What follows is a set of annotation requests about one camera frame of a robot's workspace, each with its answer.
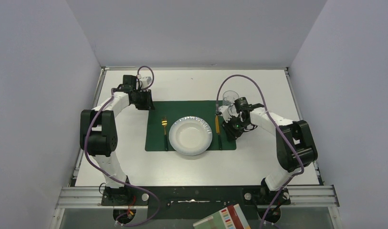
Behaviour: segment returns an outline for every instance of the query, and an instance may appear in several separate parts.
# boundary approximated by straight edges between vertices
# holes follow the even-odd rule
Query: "white bowl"
[[[208,149],[212,142],[212,130],[202,118],[187,116],[171,126],[168,139],[177,152],[194,156]]]

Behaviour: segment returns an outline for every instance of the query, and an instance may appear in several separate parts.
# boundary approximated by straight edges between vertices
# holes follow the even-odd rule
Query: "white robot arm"
[[[101,169],[109,173],[111,177],[121,181],[128,181],[128,179],[122,171],[115,152],[117,145],[115,117],[130,104],[135,104],[138,110],[153,110],[151,91],[140,89],[146,88],[150,83],[150,77],[139,78],[139,75],[124,75],[123,83],[115,89],[114,98],[105,106],[88,139],[87,148],[90,156],[96,160]],[[109,100],[110,98],[92,110],[82,111],[80,121],[80,146],[82,149],[84,149],[85,134],[92,117]],[[107,176],[105,176],[105,186],[112,189],[124,187],[123,184],[115,182]]]
[[[315,161],[317,151],[307,122],[303,120],[296,122],[275,113],[269,113],[296,149],[304,166]],[[275,125],[268,117],[263,105],[248,104],[246,98],[242,97],[235,101],[234,107],[220,106],[219,115],[223,117],[222,127],[230,140],[240,137],[242,133],[246,132],[248,125],[259,126],[276,137],[277,158],[280,167],[263,179],[269,191],[279,190],[294,173],[301,171],[299,163],[294,158],[291,150],[282,137],[277,134]]]

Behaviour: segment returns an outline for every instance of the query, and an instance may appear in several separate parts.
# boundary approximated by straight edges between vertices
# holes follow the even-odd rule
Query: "white wall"
[[[328,0],[290,76],[345,228],[388,229],[388,0]]]
[[[326,0],[67,0],[102,66],[288,67]]]
[[[65,0],[0,1],[0,229],[48,228],[99,72]]]

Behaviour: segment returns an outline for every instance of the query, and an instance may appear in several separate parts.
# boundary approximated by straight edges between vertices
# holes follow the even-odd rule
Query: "book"
[[[194,229],[250,229],[239,204],[229,205],[193,224]]]

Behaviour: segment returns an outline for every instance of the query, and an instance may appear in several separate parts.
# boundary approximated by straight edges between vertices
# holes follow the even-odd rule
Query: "white tabletop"
[[[122,83],[124,74],[136,71],[108,71],[98,104],[110,96],[110,89]],[[142,76],[150,76],[142,71]],[[251,77],[260,86],[268,108],[285,118],[299,120],[288,81],[283,70],[157,70],[151,87],[153,101],[215,100],[220,84],[232,74]],[[256,87],[244,78],[227,81],[224,91],[236,91],[249,103],[261,103]],[[146,152],[148,111],[133,105],[115,119],[118,132],[116,154],[123,171],[138,186],[212,186],[259,185],[279,166],[275,137],[261,128],[244,133],[233,151],[206,151],[198,156],[177,152]],[[104,175],[82,159],[76,186],[98,186]],[[295,177],[292,185],[319,184],[313,165]]]

